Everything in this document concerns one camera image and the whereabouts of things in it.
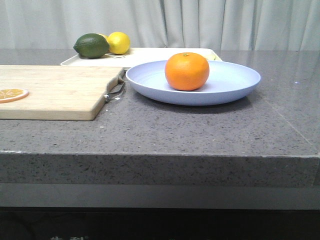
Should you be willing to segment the orange fruit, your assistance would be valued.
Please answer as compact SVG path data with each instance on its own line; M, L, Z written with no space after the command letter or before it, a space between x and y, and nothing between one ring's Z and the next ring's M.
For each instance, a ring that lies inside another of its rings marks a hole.
M164 69L168 84L179 91L193 91L201 88L208 80L208 60L194 52L181 52L171 56Z

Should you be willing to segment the light blue plate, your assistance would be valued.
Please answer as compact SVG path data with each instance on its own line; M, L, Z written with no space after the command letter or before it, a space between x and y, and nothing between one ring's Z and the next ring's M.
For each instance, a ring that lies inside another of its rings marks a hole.
M130 68L126 77L141 95L152 100L185 106L230 103L249 95L259 84L260 74L243 65L208 61L205 75L185 70L169 76L166 61L154 61Z

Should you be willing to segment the white tray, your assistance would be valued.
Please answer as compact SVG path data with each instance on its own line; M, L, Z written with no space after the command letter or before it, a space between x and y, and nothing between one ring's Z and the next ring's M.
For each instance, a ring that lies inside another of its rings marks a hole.
M61 63L62 66L89 66L89 67L121 67L129 69L136 65L166 61L171 56L178 53L197 53L205 57L206 55L216 55L215 61L222 59L209 48L161 48L161 47L131 47L125 54L107 53L100 58L85 58L75 55Z

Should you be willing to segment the pale yellow food pieces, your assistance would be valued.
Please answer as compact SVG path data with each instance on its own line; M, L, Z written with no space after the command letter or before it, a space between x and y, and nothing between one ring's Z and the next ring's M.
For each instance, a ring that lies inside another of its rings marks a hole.
M205 55L204 57L209 61L214 61L216 59L216 55L215 54Z

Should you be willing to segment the yellow lemon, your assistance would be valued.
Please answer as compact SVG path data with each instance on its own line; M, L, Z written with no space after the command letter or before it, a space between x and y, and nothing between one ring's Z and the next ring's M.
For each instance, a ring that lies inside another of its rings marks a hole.
M113 32L107 37L109 51L116 55L125 54L131 44L129 36L124 32Z

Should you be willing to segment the green lime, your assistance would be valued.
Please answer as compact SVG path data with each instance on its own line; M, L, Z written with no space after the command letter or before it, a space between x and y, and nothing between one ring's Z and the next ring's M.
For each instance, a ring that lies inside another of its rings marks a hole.
M86 33L80 36L73 49L82 57L89 59L100 58L108 53L110 48L106 38L98 33Z

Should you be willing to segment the wooden cutting board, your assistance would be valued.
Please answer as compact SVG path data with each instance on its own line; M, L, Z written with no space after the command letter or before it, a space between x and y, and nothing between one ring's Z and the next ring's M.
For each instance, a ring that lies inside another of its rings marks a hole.
M107 66L1 65L1 89L26 89L29 94L1 103L0 118L92 121L124 72Z

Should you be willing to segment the white curtain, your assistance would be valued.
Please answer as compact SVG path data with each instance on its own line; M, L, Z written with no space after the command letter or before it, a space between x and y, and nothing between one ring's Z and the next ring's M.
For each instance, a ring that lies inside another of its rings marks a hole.
M317 51L317 0L3 0L3 49L70 49L85 33L133 47Z

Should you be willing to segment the orange slice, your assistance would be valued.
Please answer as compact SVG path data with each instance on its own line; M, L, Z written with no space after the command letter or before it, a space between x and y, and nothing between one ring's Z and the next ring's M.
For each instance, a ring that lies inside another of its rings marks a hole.
M0 103L9 103L21 100L29 95L29 91L24 88L6 88L0 90Z

